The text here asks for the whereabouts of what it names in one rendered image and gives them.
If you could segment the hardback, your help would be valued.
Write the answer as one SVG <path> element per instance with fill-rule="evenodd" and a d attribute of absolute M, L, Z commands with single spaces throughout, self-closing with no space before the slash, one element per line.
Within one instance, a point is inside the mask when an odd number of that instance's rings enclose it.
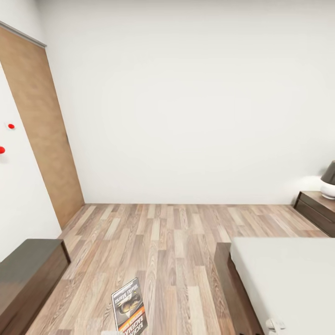
<path fill-rule="evenodd" d="M 111 294 L 116 331 L 124 335 L 140 335 L 147 327 L 139 278 Z"/>

